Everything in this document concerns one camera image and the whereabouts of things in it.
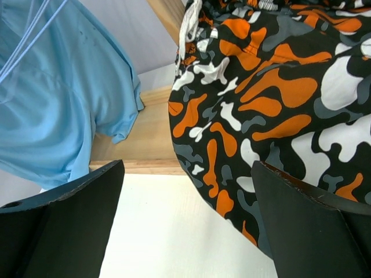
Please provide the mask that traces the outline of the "blue hanger of blue shorts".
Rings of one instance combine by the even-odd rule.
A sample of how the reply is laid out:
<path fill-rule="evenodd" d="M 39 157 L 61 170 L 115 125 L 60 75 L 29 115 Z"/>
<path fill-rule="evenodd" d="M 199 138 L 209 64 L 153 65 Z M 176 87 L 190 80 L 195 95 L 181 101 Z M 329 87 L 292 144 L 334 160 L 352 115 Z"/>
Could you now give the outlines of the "blue hanger of blue shorts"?
<path fill-rule="evenodd" d="M 35 4 L 35 1 L 31 1 L 30 9 L 28 12 L 28 17 L 26 21 L 26 29 L 24 31 L 23 36 L 21 37 L 20 41 L 18 42 L 17 46 L 13 50 L 10 57 L 7 59 L 4 66 L 1 68 L 1 83 L 8 77 L 9 74 L 13 72 L 13 70 L 20 64 L 23 57 L 29 52 L 29 50 L 35 45 L 37 40 L 41 37 L 41 35 L 46 31 L 46 29 L 53 23 L 55 18 L 59 15 L 63 7 L 69 3 L 69 1 L 62 1 L 61 4 L 57 7 L 51 17 L 47 20 L 47 22 L 42 26 L 41 30 L 38 31 L 32 37 L 32 33 L 36 29 L 38 23 L 41 20 L 41 17 L 44 15 L 46 9 L 49 7 L 51 1 L 43 1 L 38 8 L 36 14 L 32 15 L 32 9 Z"/>

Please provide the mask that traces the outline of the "orange camouflage shorts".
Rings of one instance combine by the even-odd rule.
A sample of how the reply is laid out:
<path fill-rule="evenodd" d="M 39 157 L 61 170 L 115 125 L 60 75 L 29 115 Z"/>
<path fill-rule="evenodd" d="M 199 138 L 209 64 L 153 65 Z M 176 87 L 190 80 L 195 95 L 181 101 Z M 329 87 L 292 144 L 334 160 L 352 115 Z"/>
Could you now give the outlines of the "orange camouflage shorts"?
<path fill-rule="evenodd" d="M 180 166 L 271 255 L 251 169 L 370 203 L 370 2 L 188 1 L 168 101 Z"/>

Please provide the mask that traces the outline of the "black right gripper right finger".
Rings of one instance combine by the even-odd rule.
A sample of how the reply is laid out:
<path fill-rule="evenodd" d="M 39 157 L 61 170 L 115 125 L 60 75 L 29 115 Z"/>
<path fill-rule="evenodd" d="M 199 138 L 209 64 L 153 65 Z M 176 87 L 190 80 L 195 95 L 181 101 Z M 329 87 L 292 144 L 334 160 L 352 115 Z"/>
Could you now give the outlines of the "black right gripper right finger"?
<path fill-rule="evenodd" d="M 264 162 L 251 174 L 278 277 L 370 277 L 370 205 Z"/>

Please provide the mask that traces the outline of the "light blue shorts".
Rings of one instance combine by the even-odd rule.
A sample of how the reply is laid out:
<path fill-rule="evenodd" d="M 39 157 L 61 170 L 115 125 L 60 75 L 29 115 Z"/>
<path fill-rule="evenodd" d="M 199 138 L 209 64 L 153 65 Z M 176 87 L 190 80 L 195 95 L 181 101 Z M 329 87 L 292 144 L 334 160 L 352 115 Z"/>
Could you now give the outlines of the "light blue shorts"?
<path fill-rule="evenodd" d="M 32 37 L 62 1 L 51 1 Z M 1 68 L 31 1 L 1 2 Z M 1 169 L 48 190 L 87 175 L 96 133 L 123 141 L 144 105 L 128 55 L 79 1 L 69 1 L 1 83 Z"/>

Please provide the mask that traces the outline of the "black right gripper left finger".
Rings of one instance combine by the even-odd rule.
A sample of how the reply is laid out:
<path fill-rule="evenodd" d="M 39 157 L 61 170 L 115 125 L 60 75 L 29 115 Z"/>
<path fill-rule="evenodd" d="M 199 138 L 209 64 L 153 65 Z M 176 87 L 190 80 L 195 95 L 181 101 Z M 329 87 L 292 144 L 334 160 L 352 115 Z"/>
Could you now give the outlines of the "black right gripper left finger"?
<path fill-rule="evenodd" d="M 2 277 L 99 277 L 121 194 L 121 160 L 1 207 Z"/>

